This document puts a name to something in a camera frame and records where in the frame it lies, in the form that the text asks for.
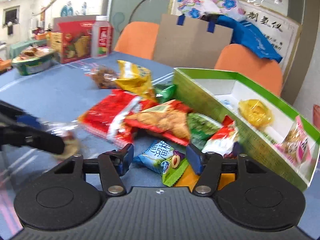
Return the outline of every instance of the round food container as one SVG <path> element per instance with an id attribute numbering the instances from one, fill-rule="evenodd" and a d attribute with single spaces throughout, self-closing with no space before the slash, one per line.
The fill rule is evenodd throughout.
<path id="1" fill-rule="evenodd" d="M 38 48 L 37 51 L 39 53 L 35 53 L 33 56 L 21 56 L 20 54 L 12 60 L 11 65 L 17 68 L 23 76 L 35 74 L 51 67 L 55 50 Z"/>

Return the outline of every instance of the blue plastic bag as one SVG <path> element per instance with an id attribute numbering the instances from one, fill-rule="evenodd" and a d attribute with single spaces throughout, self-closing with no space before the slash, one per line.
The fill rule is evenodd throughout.
<path id="1" fill-rule="evenodd" d="M 274 59 L 278 63 L 282 60 L 282 57 L 272 47 L 267 38 L 263 36 L 259 28 L 252 23 L 246 20 L 237 22 L 230 17 L 220 15 L 217 24 L 233 29 L 231 43 L 247 47 L 259 58 Z"/>

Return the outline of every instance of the window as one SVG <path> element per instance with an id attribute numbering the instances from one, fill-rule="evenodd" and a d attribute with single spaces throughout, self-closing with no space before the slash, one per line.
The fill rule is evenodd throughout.
<path id="1" fill-rule="evenodd" d="M 8 22 L 12 22 L 13 24 L 19 23 L 19 6 L 3 10 L 2 25 L 5 26 Z"/>

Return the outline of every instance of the green box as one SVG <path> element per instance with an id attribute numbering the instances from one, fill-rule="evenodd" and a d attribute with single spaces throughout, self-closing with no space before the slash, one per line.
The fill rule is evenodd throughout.
<path id="1" fill-rule="evenodd" d="M 281 98 L 237 72 L 175 68 L 174 84 L 176 98 L 192 107 L 195 112 L 205 114 L 218 122 L 230 115 L 239 128 L 239 140 L 245 153 L 285 178 L 301 191 L 310 186 L 319 158 L 320 132 L 302 116 L 304 130 L 308 134 L 311 162 L 294 166 L 257 129 L 250 125 L 237 111 L 240 100 L 259 99 L 271 109 L 274 121 L 266 133 L 281 143 L 288 134 L 295 117 L 300 115 Z M 228 100 L 230 106 L 223 104 Z"/>

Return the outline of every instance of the red box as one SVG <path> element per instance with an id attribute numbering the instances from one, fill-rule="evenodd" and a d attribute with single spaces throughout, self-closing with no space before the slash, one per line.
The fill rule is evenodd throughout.
<path id="1" fill-rule="evenodd" d="M 95 20 L 58 23 L 62 33 L 61 63 L 90 57 L 94 23 Z"/>

